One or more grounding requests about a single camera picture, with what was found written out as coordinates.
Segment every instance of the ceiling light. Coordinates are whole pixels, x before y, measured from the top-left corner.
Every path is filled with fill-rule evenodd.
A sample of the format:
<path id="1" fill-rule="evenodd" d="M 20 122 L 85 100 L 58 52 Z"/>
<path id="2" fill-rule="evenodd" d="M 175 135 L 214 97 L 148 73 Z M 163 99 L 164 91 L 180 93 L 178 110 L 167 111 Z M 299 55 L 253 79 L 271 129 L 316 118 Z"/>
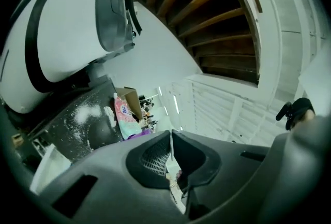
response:
<path id="1" fill-rule="evenodd" d="M 178 109 L 178 104 L 177 104 L 176 95 L 174 95 L 174 101 L 175 101 L 175 105 L 176 105 L 177 113 L 179 114 L 179 109 Z"/>

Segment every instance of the white machine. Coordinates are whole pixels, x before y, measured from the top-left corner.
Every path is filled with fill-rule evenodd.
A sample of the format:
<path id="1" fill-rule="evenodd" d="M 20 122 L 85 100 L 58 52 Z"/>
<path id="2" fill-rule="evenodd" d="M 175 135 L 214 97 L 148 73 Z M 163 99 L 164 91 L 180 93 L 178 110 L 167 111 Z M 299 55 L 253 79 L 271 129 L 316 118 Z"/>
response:
<path id="1" fill-rule="evenodd" d="M 2 99 L 32 111 L 89 63 L 133 48 L 131 20 L 140 33 L 132 0 L 22 0 L 0 59 Z"/>

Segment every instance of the cardboard box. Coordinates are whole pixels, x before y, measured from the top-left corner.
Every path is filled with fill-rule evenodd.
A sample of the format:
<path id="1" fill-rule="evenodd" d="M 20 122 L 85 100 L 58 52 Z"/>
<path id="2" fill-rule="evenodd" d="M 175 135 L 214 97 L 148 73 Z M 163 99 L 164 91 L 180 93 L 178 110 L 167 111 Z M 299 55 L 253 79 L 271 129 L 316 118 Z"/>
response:
<path id="1" fill-rule="evenodd" d="M 143 119 L 143 114 L 140 109 L 140 102 L 136 89 L 124 87 L 124 88 L 115 88 L 118 96 L 121 99 L 126 99 L 128 105 L 130 106 L 131 111 L 138 117 L 139 120 Z"/>

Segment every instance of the purple object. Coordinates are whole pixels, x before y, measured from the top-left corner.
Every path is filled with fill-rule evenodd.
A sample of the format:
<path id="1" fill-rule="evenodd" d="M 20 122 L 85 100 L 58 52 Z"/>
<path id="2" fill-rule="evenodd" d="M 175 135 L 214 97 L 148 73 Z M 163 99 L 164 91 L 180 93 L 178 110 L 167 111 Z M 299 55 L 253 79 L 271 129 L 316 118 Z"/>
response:
<path id="1" fill-rule="evenodd" d="M 135 138 L 138 138 L 138 137 L 141 137 L 141 136 L 144 136 L 144 135 L 148 135 L 148 134 L 152 134 L 152 133 L 153 132 L 149 128 L 146 128 L 143 131 L 141 131 L 139 134 L 129 136 L 128 139 L 135 139 Z"/>

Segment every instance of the mesh grille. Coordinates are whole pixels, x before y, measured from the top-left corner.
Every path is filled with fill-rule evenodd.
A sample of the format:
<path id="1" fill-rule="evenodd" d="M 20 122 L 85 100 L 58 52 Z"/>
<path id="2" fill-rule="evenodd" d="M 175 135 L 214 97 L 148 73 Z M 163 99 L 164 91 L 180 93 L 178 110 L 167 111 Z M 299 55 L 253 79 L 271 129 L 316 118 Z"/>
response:
<path id="1" fill-rule="evenodd" d="M 166 176 L 166 162 L 170 155 L 169 138 L 164 138 L 158 143 L 148 148 L 143 156 L 143 165 L 151 171 Z"/>

